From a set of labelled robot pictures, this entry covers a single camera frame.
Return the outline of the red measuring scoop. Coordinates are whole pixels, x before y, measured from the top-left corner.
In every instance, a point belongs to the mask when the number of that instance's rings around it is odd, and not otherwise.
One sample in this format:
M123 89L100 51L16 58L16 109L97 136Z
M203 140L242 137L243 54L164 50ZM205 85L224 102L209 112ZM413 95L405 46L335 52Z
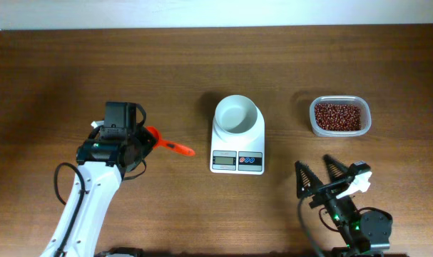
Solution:
M165 140L161 133L154 126L147 126L146 129L150 132L156 140L155 148L164 147L168 150L174 151L184 156L194 156L195 151L190 147L184 146L182 144Z

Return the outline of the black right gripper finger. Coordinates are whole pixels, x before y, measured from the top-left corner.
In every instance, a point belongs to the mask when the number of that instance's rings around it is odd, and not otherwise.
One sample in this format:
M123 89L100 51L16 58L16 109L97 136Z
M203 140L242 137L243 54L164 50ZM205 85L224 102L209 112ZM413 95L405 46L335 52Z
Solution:
M295 174L298 198L312 196L323 186L321 180L312 172L309 166L301 161L295 162Z
M323 160L331 182L339 181L347 176L348 167L346 165L328 154L323 156Z

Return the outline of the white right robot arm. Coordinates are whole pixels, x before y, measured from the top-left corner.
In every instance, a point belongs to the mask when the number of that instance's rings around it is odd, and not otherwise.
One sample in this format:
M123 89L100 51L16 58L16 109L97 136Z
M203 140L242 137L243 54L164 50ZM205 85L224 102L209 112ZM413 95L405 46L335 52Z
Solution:
M307 236L317 256L383 256L390 248L393 217L390 213L374 207L357 208L352 195L364 193L370 187L372 171L364 161L346 166L336 158L323 156L330 182L324 184L316 174L301 161L295 162L296 188L299 204L297 216L301 229ZM305 225L302 205L311 198L310 208L319 208L318 216L329 214L334 227L324 226L341 235L345 247L334 247L330 252L323 251Z

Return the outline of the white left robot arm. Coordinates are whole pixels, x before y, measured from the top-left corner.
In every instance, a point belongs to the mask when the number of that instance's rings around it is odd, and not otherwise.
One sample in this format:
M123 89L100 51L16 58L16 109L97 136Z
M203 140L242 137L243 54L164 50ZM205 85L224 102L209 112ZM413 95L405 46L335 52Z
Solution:
M145 118L140 104L108 102L102 121L93 124L88 138L77 148L76 162L60 163L74 173L63 213L43 256L93 256L110 203L124 181L136 178L132 172L146 164L146 156L157 141L136 115Z

